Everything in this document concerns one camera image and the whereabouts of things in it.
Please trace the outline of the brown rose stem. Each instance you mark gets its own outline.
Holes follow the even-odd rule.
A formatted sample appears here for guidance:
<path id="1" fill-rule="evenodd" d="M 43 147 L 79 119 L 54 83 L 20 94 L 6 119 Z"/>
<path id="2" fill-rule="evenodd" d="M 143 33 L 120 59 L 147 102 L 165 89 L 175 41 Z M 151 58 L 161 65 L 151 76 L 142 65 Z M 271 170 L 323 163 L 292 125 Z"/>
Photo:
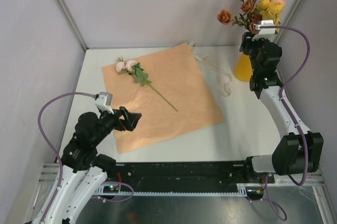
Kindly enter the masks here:
<path id="1" fill-rule="evenodd" d="M 228 9 L 222 9 L 216 16 L 217 20 L 223 25 L 237 25 L 256 34 L 255 25 L 262 20 L 261 11 L 257 8 L 257 0 L 239 1 L 241 5 L 237 15 L 233 16 Z"/>

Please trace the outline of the yellow rose stem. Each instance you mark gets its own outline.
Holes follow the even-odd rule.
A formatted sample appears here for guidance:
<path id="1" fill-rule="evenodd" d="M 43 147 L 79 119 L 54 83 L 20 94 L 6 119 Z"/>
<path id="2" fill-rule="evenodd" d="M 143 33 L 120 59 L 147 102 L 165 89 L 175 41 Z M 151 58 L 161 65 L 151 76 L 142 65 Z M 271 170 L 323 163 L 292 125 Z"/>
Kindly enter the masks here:
<path id="1" fill-rule="evenodd" d="M 257 4 L 262 20 L 273 20 L 275 26 L 281 25 L 281 13 L 286 5 L 285 0 L 261 0 Z"/>

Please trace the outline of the green and peach wrapping paper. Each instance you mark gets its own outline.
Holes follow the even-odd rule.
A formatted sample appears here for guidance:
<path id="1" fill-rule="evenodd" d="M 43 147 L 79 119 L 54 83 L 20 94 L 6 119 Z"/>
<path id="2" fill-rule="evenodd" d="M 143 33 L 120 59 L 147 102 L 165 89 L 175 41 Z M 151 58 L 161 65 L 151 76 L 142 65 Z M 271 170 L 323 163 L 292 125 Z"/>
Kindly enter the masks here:
<path id="1" fill-rule="evenodd" d="M 225 120 L 187 43 L 136 58 L 151 86 L 102 67 L 112 107 L 141 113 L 136 129 L 116 132 L 119 154 L 165 141 Z"/>

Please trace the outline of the pale pink rose stem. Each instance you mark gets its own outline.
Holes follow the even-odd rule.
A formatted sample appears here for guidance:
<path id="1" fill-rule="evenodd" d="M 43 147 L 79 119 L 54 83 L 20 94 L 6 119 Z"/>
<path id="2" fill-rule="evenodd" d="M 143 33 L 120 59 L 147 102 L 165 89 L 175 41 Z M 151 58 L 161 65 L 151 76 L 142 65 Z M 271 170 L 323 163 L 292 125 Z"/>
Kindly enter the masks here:
<path id="1" fill-rule="evenodd" d="M 176 112 L 178 111 L 178 109 L 152 85 L 152 81 L 148 78 L 148 73 L 146 73 L 141 67 L 140 62 L 137 62 L 136 60 L 125 61 L 122 57 L 118 57 L 115 70 L 119 75 L 130 75 L 134 79 L 134 82 L 139 83 L 141 86 L 149 86 L 171 108 L 173 108 Z"/>

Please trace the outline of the cream printed ribbon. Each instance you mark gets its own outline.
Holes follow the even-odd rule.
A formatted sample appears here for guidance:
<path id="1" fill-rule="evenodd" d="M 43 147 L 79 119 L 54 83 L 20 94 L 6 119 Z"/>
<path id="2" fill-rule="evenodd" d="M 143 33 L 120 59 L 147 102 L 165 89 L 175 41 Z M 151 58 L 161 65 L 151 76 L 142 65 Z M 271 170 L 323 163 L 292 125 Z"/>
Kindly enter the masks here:
<path id="1" fill-rule="evenodd" d="M 202 72 L 213 72 L 215 74 L 215 83 L 217 85 L 217 90 L 220 92 L 220 94 L 228 98 L 231 94 L 231 88 L 230 85 L 232 83 L 232 76 L 230 73 L 223 70 L 220 66 L 215 64 L 211 61 L 212 54 L 211 53 L 205 53 L 203 55 L 197 55 L 196 54 L 196 48 L 197 45 L 195 42 L 188 43 L 194 58 L 198 64 L 198 66 L 201 67 Z"/>

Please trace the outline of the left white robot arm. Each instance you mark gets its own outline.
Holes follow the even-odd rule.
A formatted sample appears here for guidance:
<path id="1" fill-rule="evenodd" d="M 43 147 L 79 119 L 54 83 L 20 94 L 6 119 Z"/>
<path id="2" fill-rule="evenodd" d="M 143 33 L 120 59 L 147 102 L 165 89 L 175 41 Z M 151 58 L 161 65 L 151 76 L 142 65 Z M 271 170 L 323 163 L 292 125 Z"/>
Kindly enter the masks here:
<path id="1" fill-rule="evenodd" d="M 64 148 L 52 189 L 33 223 L 75 223 L 95 190 L 112 181 L 116 161 L 99 154 L 97 146 L 113 131 L 133 131 L 141 118 L 125 107 L 80 115 L 75 132 Z"/>

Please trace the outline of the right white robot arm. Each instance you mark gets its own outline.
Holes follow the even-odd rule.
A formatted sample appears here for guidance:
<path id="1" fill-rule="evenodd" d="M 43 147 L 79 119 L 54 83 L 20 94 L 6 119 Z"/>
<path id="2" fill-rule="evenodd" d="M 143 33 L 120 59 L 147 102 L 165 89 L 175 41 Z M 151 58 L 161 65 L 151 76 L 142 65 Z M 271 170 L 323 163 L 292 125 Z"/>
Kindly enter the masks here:
<path id="1" fill-rule="evenodd" d="M 243 177 L 256 182 L 262 173 L 280 176 L 316 172 L 323 148 L 323 136 L 312 132 L 292 108 L 276 73 L 282 49 L 268 39 L 256 39 L 245 32 L 240 51 L 249 57 L 252 67 L 250 90 L 264 104 L 279 132 L 280 141 L 271 154 L 247 158 Z"/>

